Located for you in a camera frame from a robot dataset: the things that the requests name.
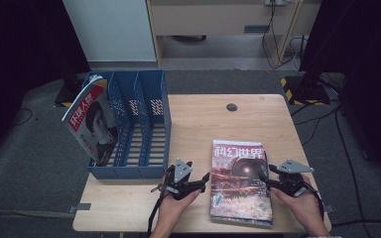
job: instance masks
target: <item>book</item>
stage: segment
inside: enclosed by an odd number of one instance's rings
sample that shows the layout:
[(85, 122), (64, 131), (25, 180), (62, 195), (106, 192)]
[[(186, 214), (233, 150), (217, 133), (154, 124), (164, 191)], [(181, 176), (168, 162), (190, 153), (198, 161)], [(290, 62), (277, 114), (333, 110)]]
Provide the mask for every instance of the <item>book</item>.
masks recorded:
[(118, 142), (115, 116), (107, 97), (107, 79), (92, 75), (63, 116), (63, 123), (92, 159), (92, 165), (113, 164)]
[(267, 157), (262, 143), (212, 142), (212, 219), (272, 226), (271, 194), (259, 174), (268, 176)]

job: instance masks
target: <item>human hand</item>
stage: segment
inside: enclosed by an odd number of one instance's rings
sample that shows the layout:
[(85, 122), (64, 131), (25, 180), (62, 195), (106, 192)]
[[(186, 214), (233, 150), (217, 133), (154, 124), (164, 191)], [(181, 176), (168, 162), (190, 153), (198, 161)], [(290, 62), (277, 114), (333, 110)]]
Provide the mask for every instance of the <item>human hand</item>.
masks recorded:
[[(303, 180), (311, 184), (311, 180), (302, 175)], [(329, 232), (323, 224), (318, 201), (308, 190), (298, 197), (286, 195), (283, 191), (271, 187), (271, 191), (292, 210), (296, 219), (305, 227), (311, 236), (329, 236)]]
[(173, 231), (173, 228), (178, 223), (182, 213), (197, 198), (199, 194), (200, 190), (196, 190), (181, 200), (175, 200), (171, 195), (167, 194), (159, 207), (157, 225), (150, 237), (169, 237)]

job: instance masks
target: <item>white wall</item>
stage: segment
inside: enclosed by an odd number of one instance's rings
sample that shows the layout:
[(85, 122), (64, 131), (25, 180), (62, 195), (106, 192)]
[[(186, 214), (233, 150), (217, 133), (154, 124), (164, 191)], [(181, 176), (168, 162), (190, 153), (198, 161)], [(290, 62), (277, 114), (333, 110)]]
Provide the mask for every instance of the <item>white wall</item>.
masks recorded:
[(156, 61), (145, 0), (63, 0), (88, 61)]

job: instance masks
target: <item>magazine rack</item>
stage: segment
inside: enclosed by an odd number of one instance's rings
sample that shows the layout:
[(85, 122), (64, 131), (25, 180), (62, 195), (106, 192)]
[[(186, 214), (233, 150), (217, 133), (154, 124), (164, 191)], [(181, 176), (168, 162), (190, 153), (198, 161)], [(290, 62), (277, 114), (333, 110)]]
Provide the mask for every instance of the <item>magazine rack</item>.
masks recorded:
[(89, 171), (97, 179), (159, 179), (167, 169), (172, 121), (163, 70), (91, 71), (108, 78), (119, 131), (113, 164)]

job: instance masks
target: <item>wooden table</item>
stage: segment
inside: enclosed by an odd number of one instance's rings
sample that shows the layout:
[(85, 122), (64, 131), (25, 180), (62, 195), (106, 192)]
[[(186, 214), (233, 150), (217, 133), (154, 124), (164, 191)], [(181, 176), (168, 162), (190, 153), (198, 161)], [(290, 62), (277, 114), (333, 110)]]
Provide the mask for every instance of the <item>wooden table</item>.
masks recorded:
[[(307, 165), (299, 136), (283, 96), (278, 94), (169, 95), (172, 137), (170, 164), (176, 158), (193, 162), (190, 180), (200, 180), (211, 168), (212, 140), (262, 142), (269, 164), (280, 165), (293, 159)], [(234, 103), (236, 111), (226, 106)], [(316, 186), (312, 174), (310, 177)], [(79, 210), (73, 221), (76, 231), (145, 232), (148, 218), (159, 196), (150, 192), (160, 181), (97, 180), (88, 177), (80, 203), (91, 203)], [(227, 225), (209, 217), (210, 185), (184, 212), (174, 232), (304, 232), (290, 209), (272, 195), (274, 226)], [(327, 215), (325, 225), (330, 230)]]

